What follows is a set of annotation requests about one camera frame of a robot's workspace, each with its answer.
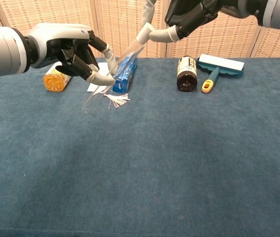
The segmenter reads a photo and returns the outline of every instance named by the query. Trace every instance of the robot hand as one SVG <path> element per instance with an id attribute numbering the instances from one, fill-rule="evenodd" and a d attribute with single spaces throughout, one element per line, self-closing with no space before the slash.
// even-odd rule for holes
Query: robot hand
<path id="1" fill-rule="evenodd" d="M 142 23 L 152 22 L 157 0 L 145 0 Z M 280 29 L 280 0 L 171 0 L 165 22 L 167 29 L 150 33 L 157 42 L 176 42 L 196 28 L 214 20 L 221 11 L 237 18 L 254 15 L 258 25 Z"/>
<path id="2" fill-rule="evenodd" d="M 115 79 L 98 73 L 99 67 L 89 45 L 105 55 L 110 73 L 117 71 L 111 47 L 82 24 L 39 23 L 23 36 L 16 29 L 0 27 L 0 76 L 42 68 L 57 61 L 58 71 L 80 76 L 97 85 L 112 85 Z"/>

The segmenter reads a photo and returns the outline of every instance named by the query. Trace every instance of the blue package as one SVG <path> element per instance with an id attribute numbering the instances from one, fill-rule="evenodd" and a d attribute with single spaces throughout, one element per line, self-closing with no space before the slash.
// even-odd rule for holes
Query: blue package
<path id="1" fill-rule="evenodd" d="M 135 73 L 137 67 L 137 58 L 129 64 L 127 69 L 116 79 L 115 85 L 112 86 L 112 91 L 118 93 L 126 93 L 128 91 L 128 85 L 132 76 Z"/>

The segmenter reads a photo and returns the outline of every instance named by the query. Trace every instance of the orange bottle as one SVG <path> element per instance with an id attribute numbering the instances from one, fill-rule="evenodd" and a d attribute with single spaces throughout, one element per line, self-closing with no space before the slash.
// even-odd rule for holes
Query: orange bottle
<path id="1" fill-rule="evenodd" d="M 71 79 L 71 76 L 65 75 L 56 70 L 56 66 L 58 65 L 62 65 L 62 63 L 57 62 L 52 65 L 52 67 L 43 76 L 43 83 L 49 91 L 63 91 Z"/>

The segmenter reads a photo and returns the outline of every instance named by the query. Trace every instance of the blue carpet surface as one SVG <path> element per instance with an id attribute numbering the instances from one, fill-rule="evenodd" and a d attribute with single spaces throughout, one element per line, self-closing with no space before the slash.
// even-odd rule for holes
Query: blue carpet surface
<path id="1" fill-rule="evenodd" d="M 280 59 L 240 59 L 209 94 L 176 59 L 139 59 L 129 101 L 0 78 L 0 237 L 280 237 Z"/>

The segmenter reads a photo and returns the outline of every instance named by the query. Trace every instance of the beige wall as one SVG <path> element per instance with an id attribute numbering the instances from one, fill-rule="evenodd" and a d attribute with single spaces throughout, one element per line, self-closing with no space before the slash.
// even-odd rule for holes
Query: beige wall
<path id="1" fill-rule="evenodd" d="M 141 28 L 143 0 L 0 0 L 0 25 L 23 34 L 39 22 L 81 23 L 93 28 L 120 56 Z M 158 0 L 153 26 L 165 28 L 169 0 Z M 257 25 L 255 17 L 223 13 L 177 43 L 149 42 L 140 57 L 280 57 L 280 30 Z"/>

